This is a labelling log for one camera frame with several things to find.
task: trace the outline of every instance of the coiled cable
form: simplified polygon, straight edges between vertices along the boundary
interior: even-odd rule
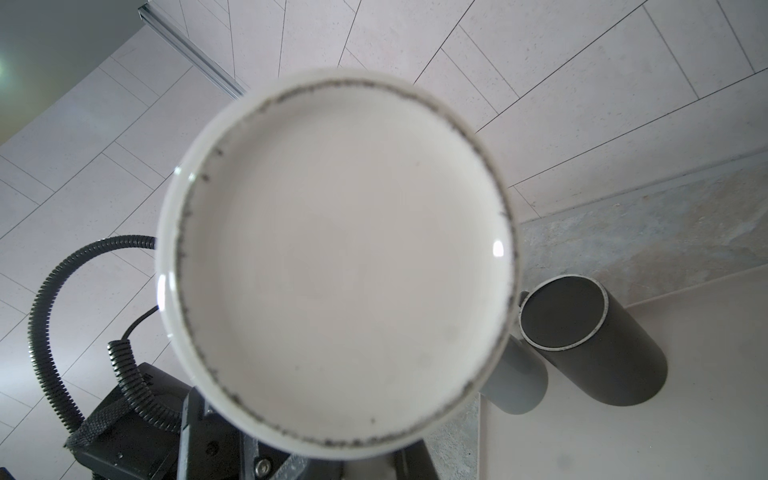
[[[48,274],[38,291],[29,314],[28,340],[32,368],[42,387],[45,398],[51,403],[56,415],[70,433],[76,432],[84,417],[75,405],[61,381],[51,353],[49,323],[54,301],[67,279],[81,266],[95,257],[122,248],[154,249],[154,237],[145,235],[120,235],[93,242],[64,259]],[[131,407],[150,424],[170,432],[179,432],[181,414],[160,404],[136,367],[131,343],[127,340],[112,342],[112,359],[118,385]]]

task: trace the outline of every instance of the bowl rim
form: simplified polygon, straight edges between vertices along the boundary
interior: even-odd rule
[[[390,91],[407,95],[430,107],[451,122],[458,132],[470,143],[485,163],[495,187],[505,207],[505,216],[511,239],[511,289],[509,292],[506,317],[500,322],[497,339],[488,352],[480,370],[466,384],[466,387],[450,402],[426,419],[423,419],[409,430],[387,435],[374,442],[349,441],[343,444],[328,443],[320,439],[308,439],[280,429],[258,418],[237,402],[237,396],[224,391],[216,382],[209,369],[201,360],[184,321],[183,305],[176,282],[177,271],[177,242],[181,221],[184,217],[183,208],[187,194],[196,180],[196,172],[206,161],[222,137],[238,121],[256,112],[260,107],[272,101],[281,99],[296,89],[307,89],[312,86],[337,82],[339,86],[348,84],[371,85],[387,88]],[[515,222],[515,211],[511,205],[506,189],[501,182],[501,176],[496,170],[488,149],[480,142],[475,132],[450,108],[428,92],[412,84],[401,81],[386,74],[371,71],[338,69],[321,69],[308,71],[287,78],[281,78],[262,91],[252,91],[243,98],[230,103],[220,111],[214,119],[197,135],[187,149],[178,167],[174,169],[168,191],[161,208],[157,228],[157,305],[173,348],[184,370],[195,382],[196,387],[209,400],[217,411],[237,428],[245,433],[261,439],[266,443],[284,449],[291,453],[306,455],[313,458],[336,460],[352,460],[368,458],[374,455],[392,452],[403,448],[423,438],[427,433],[441,425],[452,413],[475,398],[479,388],[485,383],[501,357],[517,313],[517,298],[521,285],[520,242]]]

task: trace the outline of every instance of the white tiled ceiling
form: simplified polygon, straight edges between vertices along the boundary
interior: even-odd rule
[[[98,155],[0,239],[0,271],[37,290],[68,254],[108,237],[151,193],[136,177]]]
[[[222,18],[228,20],[229,14],[222,12],[223,9],[219,5],[208,8],[200,0],[181,0],[181,6],[184,9],[189,39],[205,50],[226,73],[234,76],[232,33],[229,22],[222,21]]]
[[[178,21],[176,7],[166,5],[172,0],[159,1]],[[180,0],[180,9],[199,10],[187,6],[195,2],[205,4]],[[700,152],[695,158],[673,147],[681,131],[695,144],[707,143],[712,130],[734,130],[725,117],[696,118],[693,112],[710,111],[704,105],[685,107],[768,68],[767,5],[761,0],[229,0],[227,9],[233,69],[246,88],[260,89],[278,72],[331,65],[413,81],[479,131],[504,182],[518,186],[510,195],[521,194],[525,209],[532,205],[538,216],[768,147],[768,138],[748,133],[768,131],[768,91],[760,89],[738,123],[748,125],[738,136],[746,140],[717,135],[725,142],[722,148],[686,148]],[[194,29],[210,38],[191,38],[215,60],[223,53],[207,42],[220,35],[222,22],[209,23]],[[184,27],[190,27],[189,17]],[[221,65],[228,70],[226,62]],[[670,149],[655,149],[657,155],[676,161],[664,164],[660,157],[623,150],[632,148],[623,135],[681,108],[676,127],[657,132],[652,142]],[[597,151],[588,155],[592,149]],[[610,157],[595,157],[609,150]],[[621,166],[629,158],[636,174],[625,177]],[[564,178],[571,182],[568,188],[545,181],[552,168],[573,170]],[[609,171],[611,181],[599,188],[579,183]],[[580,193],[561,199],[572,190]]]
[[[57,190],[145,110],[147,105],[97,68],[0,145],[0,155]]]
[[[157,95],[164,94],[192,66],[148,27],[139,30],[111,57]]]
[[[117,143],[165,178],[205,124],[230,101],[191,68],[118,137]]]
[[[179,0],[152,0],[152,5],[155,8],[159,8],[174,27],[178,28],[182,33],[189,35],[187,23],[184,21],[184,11],[181,9],[181,2]]]

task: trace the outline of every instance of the white surface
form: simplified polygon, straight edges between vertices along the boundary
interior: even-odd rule
[[[230,27],[230,13],[227,9],[227,0],[197,0],[203,7],[209,12],[214,14],[216,19],[221,22],[225,27]]]
[[[194,381],[190,378],[187,372],[184,371],[184,368],[179,363],[176,353],[174,352],[174,349],[170,347],[170,344],[163,350],[160,356],[158,356],[157,360],[154,361],[154,365],[158,369],[176,377],[187,385],[194,385]]]
[[[184,20],[184,12],[181,10],[180,0],[151,0],[152,6],[160,8],[165,17],[171,21],[174,26],[185,35],[187,33],[187,22]]]
[[[752,74],[717,0],[648,0],[645,8],[699,97]]]
[[[472,131],[479,130],[496,116],[491,104],[483,98],[478,89],[442,49],[438,50],[429,62],[416,85],[431,92],[453,108],[469,123]]]
[[[13,308],[6,302],[0,301],[0,339],[8,335],[13,330],[13,327],[22,321],[25,315],[26,313]]]
[[[755,71],[768,68],[768,2],[720,0]]]
[[[119,340],[125,329],[156,305],[157,284],[153,279],[139,290],[64,375],[64,380],[103,399],[117,385],[107,353],[107,344]],[[136,363],[154,362],[168,345],[159,313],[146,318],[129,337]]]
[[[235,74],[249,88],[277,79],[284,16],[274,0],[230,0]]]
[[[360,2],[346,47],[369,70],[416,81],[471,2]]]
[[[27,326],[28,320],[24,318],[0,340],[0,392],[31,409],[43,398],[43,391],[29,361]]]
[[[640,3],[476,0],[461,25],[523,95]]]
[[[11,432],[13,432],[13,427],[8,426],[5,423],[0,423],[0,443],[2,443],[8,435],[11,435]]]
[[[448,36],[442,50],[456,63],[496,113],[501,113],[518,99],[507,81],[496,71],[461,25]]]
[[[15,309],[27,313],[32,307],[35,294],[28,288],[19,285],[0,273],[0,301],[6,302]]]
[[[126,248],[124,250],[116,250],[113,252],[113,254],[121,258],[122,260],[125,260],[132,267],[138,269],[144,275],[153,276],[154,275],[154,255],[152,254],[152,252],[154,252],[154,250]]]
[[[354,18],[343,0],[287,0],[280,75],[336,67]]]
[[[222,23],[200,0],[181,0],[189,39],[231,77],[235,75],[232,34],[229,23]]]
[[[0,155],[57,190],[146,109],[97,68],[0,146]]]
[[[158,95],[164,94],[192,66],[147,26],[118,48],[112,58]]]
[[[123,223],[115,230],[118,235],[149,235],[154,237],[157,233],[157,221],[160,219],[160,208],[163,206],[163,199],[168,192],[168,185],[171,178],[166,179],[152,195],[131,213]],[[154,256],[153,250],[147,252]]]
[[[481,479],[763,478],[768,464],[768,267],[630,307],[667,355],[638,406],[596,402],[548,364],[525,415],[481,404]]]
[[[118,139],[118,144],[167,177],[195,136],[231,98],[191,68]]]
[[[341,59],[339,60],[339,66],[341,68],[361,68],[365,70],[366,68],[362,66],[362,63],[358,61],[357,58],[355,58],[355,55],[352,55],[349,53],[349,50],[346,48],[344,49],[344,52],[341,54]]]
[[[108,237],[151,192],[99,155],[0,240],[0,272],[36,292],[67,255]]]
[[[392,79],[344,75],[362,86],[262,114],[251,96],[206,127],[163,205],[158,302],[182,364],[238,427],[292,452],[361,458],[407,445],[472,397],[467,383],[503,347],[517,265],[478,146],[441,106],[367,87]],[[220,142],[232,124],[242,135]],[[193,213],[178,233],[182,208]]]
[[[0,157],[0,180],[38,205],[53,194],[53,190],[3,157]]]
[[[639,8],[479,135],[513,185],[695,100]]]
[[[129,174],[139,179],[142,184],[147,185],[149,188],[157,188],[165,180],[158,172],[149,168],[146,163],[115,142],[109,144],[109,147],[104,150],[104,155],[123,167]]]
[[[540,215],[549,215],[760,151],[766,100],[763,71],[516,187]]]
[[[344,0],[349,7],[357,12],[357,8],[360,6],[360,0]]]
[[[515,187],[509,187],[506,190],[506,194],[507,198],[509,198],[510,203],[515,209],[518,222],[522,223],[540,218],[536,211],[531,208],[530,205],[528,205],[528,202],[525,200],[525,198],[523,198],[522,195],[520,195],[520,192],[518,192]]]
[[[0,235],[9,232],[37,206],[6,182],[0,182]]]
[[[15,427],[31,409],[11,397],[0,393],[0,422]]]
[[[126,70],[123,65],[117,63],[114,58],[107,58],[99,65],[99,68],[148,107],[158,99],[157,94],[151,88]]]
[[[98,405],[98,399],[65,383],[83,414]],[[18,480],[61,478],[72,463],[72,454],[62,447],[68,437],[48,402],[40,402],[0,445],[0,465]],[[34,448],[30,455],[28,449]]]

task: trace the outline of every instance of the white wall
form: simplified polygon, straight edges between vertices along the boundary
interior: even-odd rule
[[[526,415],[481,404],[480,478],[765,478],[768,266],[629,308],[669,376],[631,407],[594,401],[555,368]]]

